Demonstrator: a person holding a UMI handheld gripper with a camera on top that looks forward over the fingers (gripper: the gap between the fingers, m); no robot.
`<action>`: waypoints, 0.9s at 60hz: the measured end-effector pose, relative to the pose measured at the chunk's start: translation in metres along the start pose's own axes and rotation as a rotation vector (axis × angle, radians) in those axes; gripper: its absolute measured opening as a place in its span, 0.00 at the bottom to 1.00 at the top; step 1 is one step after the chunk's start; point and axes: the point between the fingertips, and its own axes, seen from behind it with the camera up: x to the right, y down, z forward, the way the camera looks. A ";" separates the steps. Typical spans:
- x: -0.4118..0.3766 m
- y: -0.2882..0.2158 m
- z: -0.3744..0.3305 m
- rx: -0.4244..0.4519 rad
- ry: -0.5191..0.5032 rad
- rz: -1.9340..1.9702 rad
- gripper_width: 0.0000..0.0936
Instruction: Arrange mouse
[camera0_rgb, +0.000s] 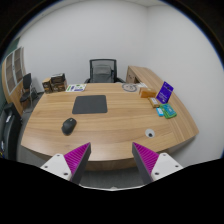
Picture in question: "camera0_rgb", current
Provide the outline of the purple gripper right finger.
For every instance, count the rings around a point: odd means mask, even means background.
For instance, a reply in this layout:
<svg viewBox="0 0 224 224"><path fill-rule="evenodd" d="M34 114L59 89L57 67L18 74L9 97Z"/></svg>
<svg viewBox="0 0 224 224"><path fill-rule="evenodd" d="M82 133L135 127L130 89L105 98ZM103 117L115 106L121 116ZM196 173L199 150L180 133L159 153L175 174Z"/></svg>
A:
<svg viewBox="0 0 224 224"><path fill-rule="evenodd" d="M167 153L156 153L138 143L132 143L132 154L144 184L149 184L182 169Z"/></svg>

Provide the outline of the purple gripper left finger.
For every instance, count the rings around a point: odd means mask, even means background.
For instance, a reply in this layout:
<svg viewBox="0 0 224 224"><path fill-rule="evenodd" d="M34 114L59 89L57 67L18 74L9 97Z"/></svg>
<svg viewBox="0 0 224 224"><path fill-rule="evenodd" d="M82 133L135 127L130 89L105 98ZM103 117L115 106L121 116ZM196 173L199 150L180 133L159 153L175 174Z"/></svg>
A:
<svg viewBox="0 0 224 224"><path fill-rule="evenodd" d="M65 180L79 184L91 154L91 144L86 143L67 154L55 154L41 168Z"/></svg>

